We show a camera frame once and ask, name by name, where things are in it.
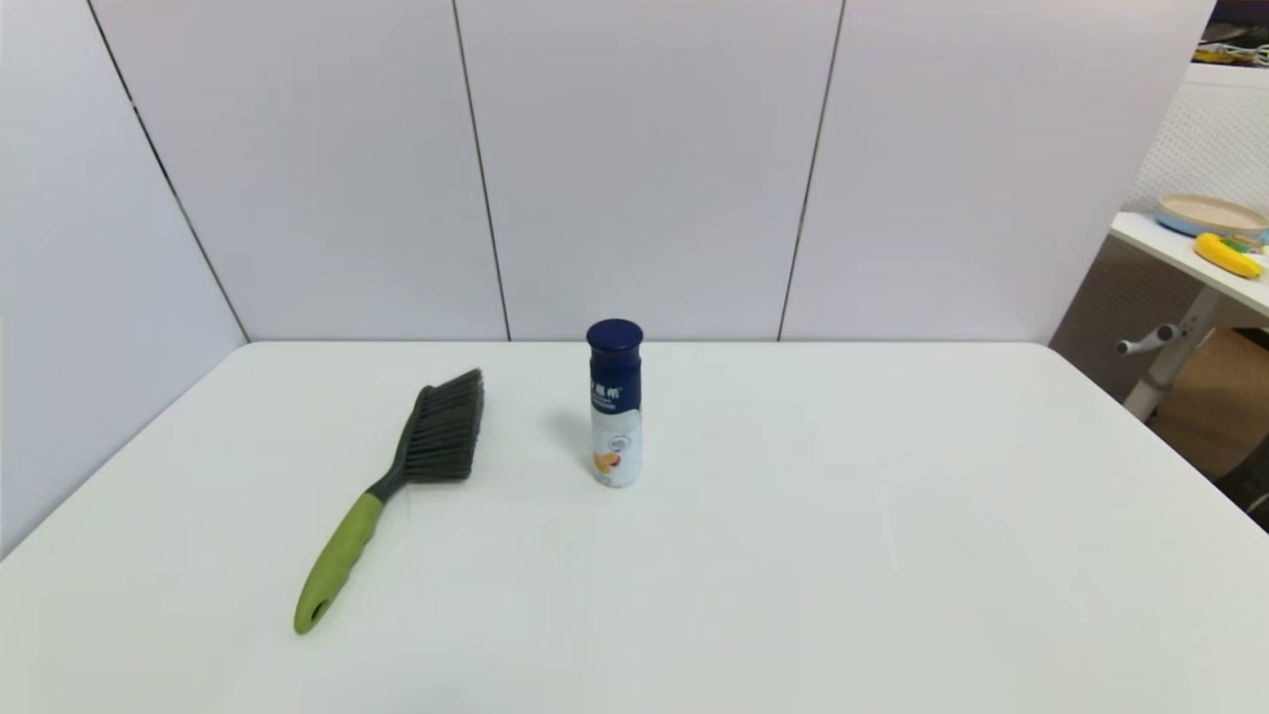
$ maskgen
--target table leg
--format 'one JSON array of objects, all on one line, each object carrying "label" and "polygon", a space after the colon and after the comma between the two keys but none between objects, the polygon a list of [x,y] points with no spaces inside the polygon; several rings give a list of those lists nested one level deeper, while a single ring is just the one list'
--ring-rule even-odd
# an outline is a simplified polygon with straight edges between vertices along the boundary
[{"label": "table leg", "polygon": [[1162,402],[1167,391],[1173,388],[1173,380],[1185,367],[1189,355],[1198,349],[1198,345],[1212,330],[1217,308],[1221,306],[1221,293],[1209,285],[1203,289],[1190,303],[1189,311],[1176,326],[1181,334],[1167,342],[1155,356],[1155,361],[1142,375],[1137,386],[1132,388],[1128,399],[1123,401],[1123,407],[1142,422],[1155,413],[1155,408]]}]

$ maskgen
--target brush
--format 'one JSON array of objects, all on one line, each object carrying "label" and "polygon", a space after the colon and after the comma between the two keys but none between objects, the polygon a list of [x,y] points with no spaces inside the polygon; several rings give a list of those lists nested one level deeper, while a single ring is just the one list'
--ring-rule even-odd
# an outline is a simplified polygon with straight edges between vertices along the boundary
[{"label": "brush", "polygon": [[392,495],[410,482],[461,482],[471,474],[483,407],[480,370],[423,388],[401,431],[392,468],[353,503],[313,563],[296,606],[297,634],[313,629],[330,609]]}]

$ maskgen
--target banana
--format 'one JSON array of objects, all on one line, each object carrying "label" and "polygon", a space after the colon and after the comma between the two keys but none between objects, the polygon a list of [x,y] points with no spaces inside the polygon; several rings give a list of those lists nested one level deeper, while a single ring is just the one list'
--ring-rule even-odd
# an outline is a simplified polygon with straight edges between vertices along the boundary
[{"label": "banana", "polygon": [[1214,232],[1199,233],[1194,238],[1194,252],[1236,275],[1253,279],[1260,276],[1260,263],[1230,247]]}]

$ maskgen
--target green handle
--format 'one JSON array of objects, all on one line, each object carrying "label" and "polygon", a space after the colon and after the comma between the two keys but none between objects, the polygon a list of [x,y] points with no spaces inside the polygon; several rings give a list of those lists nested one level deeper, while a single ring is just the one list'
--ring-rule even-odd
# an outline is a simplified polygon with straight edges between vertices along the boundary
[{"label": "green handle", "polygon": [[296,633],[305,634],[321,620],[330,604],[348,582],[353,564],[362,557],[362,550],[374,535],[374,524],[383,512],[383,502],[363,493],[348,515],[339,523],[335,534],[330,536],[326,548],[313,563],[313,569],[299,592],[299,605],[296,606]]}]

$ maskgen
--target gray bristles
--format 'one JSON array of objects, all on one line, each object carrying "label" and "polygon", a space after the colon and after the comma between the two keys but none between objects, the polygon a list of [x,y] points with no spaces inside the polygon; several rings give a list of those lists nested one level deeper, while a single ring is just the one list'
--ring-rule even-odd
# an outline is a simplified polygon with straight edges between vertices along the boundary
[{"label": "gray bristles", "polygon": [[480,370],[424,388],[407,425],[409,434],[402,435],[405,444],[398,459],[405,478],[424,483],[466,479],[472,471],[483,408]]}]

